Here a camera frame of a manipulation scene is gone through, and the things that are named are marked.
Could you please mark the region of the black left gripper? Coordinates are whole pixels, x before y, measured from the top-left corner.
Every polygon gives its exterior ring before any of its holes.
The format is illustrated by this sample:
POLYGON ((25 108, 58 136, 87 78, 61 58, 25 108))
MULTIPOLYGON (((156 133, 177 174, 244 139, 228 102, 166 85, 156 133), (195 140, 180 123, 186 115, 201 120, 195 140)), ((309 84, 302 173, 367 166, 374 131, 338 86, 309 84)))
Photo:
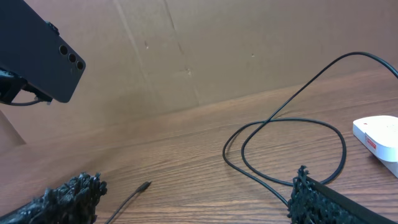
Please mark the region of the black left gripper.
POLYGON ((48 105, 51 104, 53 98, 41 92, 37 88, 28 84, 25 78, 16 75, 15 73, 6 71, 1 68, 1 103, 10 106, 31 106, 37 103, 46 102, 48 105), (35 98, 33 101, 25 103, 15 103, 14 98, 21 91, 27 91, 33 93, 35 98))

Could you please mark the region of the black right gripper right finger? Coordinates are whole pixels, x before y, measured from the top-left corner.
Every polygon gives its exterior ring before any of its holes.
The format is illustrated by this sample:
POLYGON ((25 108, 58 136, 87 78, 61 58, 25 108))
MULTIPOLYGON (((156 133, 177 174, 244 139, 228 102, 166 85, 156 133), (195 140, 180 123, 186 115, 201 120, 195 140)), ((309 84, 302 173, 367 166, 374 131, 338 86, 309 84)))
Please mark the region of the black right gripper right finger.
POLYGON ((292 223, 395 224, 308 175, 306 167, 301 166, 293 178, 293 191, 287 204, 287 216, 292 223))

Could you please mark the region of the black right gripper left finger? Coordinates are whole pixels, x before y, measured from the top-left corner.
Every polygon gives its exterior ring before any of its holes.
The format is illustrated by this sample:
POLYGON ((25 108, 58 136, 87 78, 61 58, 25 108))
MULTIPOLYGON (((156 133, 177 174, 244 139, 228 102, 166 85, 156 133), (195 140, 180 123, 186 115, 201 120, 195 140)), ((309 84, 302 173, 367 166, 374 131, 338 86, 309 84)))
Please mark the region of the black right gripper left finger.
POLYGON ((99 173, 83 172, 1 216, 1 224, 91 224, 97 218, 96 206, 107 191, 107 183, 100 180, 99 173))

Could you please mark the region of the blue Galaxy smartphone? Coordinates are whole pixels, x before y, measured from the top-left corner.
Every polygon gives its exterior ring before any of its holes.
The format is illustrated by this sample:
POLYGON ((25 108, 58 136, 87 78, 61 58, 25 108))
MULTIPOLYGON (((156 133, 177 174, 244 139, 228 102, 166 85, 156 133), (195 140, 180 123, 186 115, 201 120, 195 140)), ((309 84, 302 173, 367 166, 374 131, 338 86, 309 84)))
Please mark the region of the blue Galaxy smartphone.
POLYGON ((1 1, 1 68, 61 103, 70 101, 85 61, 25 1, 1 1))

